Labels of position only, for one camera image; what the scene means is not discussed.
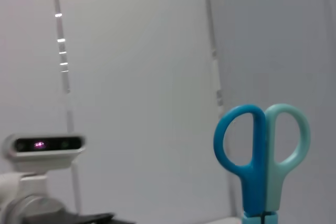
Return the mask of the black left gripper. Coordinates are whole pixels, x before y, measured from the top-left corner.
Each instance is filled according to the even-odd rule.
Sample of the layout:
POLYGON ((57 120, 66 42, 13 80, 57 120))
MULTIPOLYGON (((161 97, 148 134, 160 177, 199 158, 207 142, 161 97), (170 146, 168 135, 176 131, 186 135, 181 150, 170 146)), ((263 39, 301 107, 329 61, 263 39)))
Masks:
POLYGON ((95 214, 95 215, 76 215, 69 212, 56 212, 52 214, 42 214, 26 216, 22 223, 28 224, 85 224, 85 223, 134 223, 125 220, 119 220, 114 214, 95 214))

